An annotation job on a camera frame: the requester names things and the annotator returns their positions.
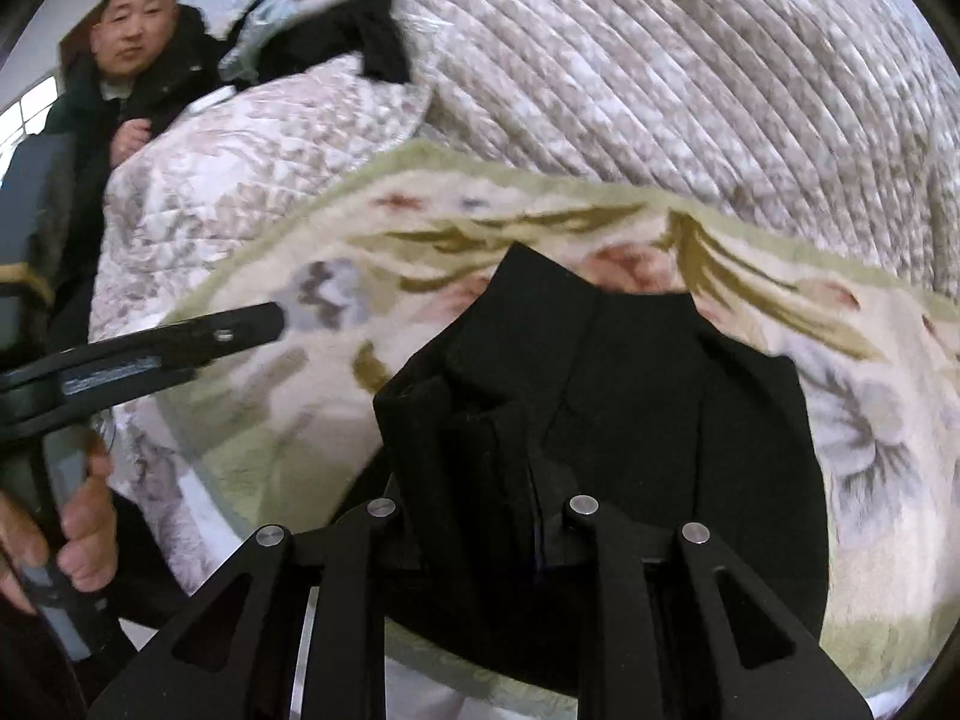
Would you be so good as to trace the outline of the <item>bystander hand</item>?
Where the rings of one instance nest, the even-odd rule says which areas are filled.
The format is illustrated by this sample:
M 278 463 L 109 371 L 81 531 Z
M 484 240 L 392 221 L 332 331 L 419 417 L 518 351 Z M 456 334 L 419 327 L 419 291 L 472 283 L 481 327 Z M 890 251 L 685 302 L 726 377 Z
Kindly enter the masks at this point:
M 148 119 L 130 119 L 122 122 L 110 140 L 110 167 L 116 169 L 130 156 L 140 151 L 149 140 L 151 140 L 151 122 Z

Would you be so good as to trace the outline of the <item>operator left hand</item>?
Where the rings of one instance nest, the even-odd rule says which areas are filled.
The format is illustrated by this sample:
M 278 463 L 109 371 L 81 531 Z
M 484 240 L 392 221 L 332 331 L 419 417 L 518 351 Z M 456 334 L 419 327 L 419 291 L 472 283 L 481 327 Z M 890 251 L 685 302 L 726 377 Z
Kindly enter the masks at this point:
M 86 434 L 88 474 L 60 512 L 67 543 L 55 562 L 78 592 L 98 593 L 116 577 L 117 514 L 107 480 L 112 460 L 98 433 Z M 43 567 L 50 548 L 34 520 L 10 496 L 2 494 L 2 598 L 18 613 L 34 616 L 18 569 Z

